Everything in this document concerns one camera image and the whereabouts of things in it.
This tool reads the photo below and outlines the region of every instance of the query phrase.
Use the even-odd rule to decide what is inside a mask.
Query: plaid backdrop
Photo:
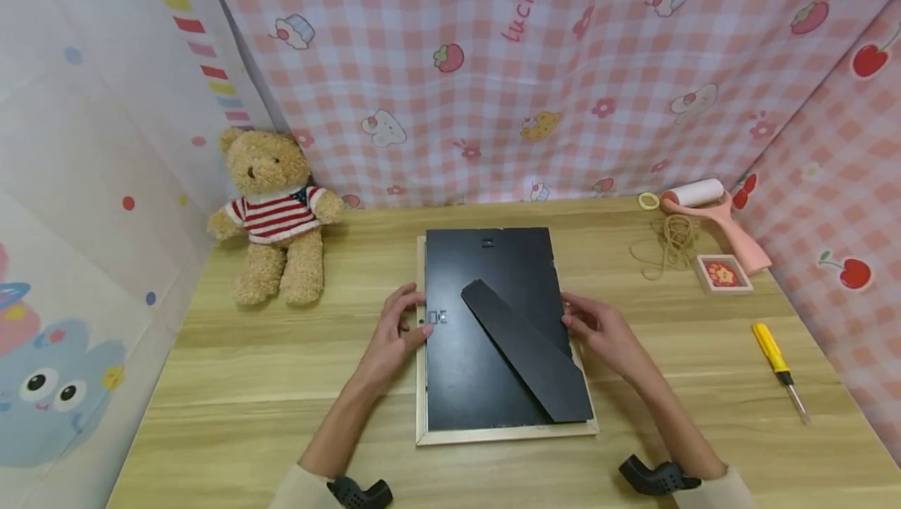
[[[879,437],[901,461],[901,0],[752,172],[739,217]]]
[[[732,185],[887,0],[225,0],[348,206]]]

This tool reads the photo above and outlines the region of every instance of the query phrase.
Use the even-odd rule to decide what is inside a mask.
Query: screwdriver
[[[770,362],[770,366],[773,368],[776,378],[778,378],[779,382],[784,386],[788,387],[792,402],[794,402],[795,407],[798,408],[801,419],[804,420],[806,424],[810,424],[810,415],[807,414],[807,409],[804,407],[804,403],[801,403],[798,391],[795,390],[795,380],[791,378],[791,372],[788,370],[788,365],[782,357],[782,351],[779,350],[778,345],[776,344],[776,339],[773,339],[773,336],[770,333],[770,328],[765,324],[753,324],[751,329],[754,331],[754,337],[757,337],[757,342],[760,344],[760,349],[763,350],[766,360]]]

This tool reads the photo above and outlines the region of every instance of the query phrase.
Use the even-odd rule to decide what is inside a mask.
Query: striped sweater
[[[274,243],[320,225],[313,212],[324,191],[320,187],[283,190],[232,200],[225,212],[249,233],[253,243]]]

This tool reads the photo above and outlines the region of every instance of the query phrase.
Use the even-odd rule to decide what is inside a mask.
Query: white roller
[[[683,187],[671,188],[665,191],[662,199],[672,200],[677,205],[692,208],[700,206],[702,203],[715,202],[723,196],[725,188],[723,183],[716,178],[705,178],[704,181],[698,181]]]

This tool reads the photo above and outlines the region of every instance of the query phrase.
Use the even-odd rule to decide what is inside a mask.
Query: string
[[[651,222],[651,229],[657,234],[655,238],[647,238],[635,242],[629,246],[629,254],[633,259],[646,265],[653,265],[653,270],[648,273],[647,267],[641,267],[641,276],[646,280],[659,280],[663,277],[666,268],[672,271],[688,271],[691,261],[695,258],[695,241],[698,241],[700,232],[698,224],[687,215],[675,213],[665,218],[657,218]],[[640,243],[657,242],[660,244],[660,259],[657,261],[641,259],[635,254],[634,247]]]

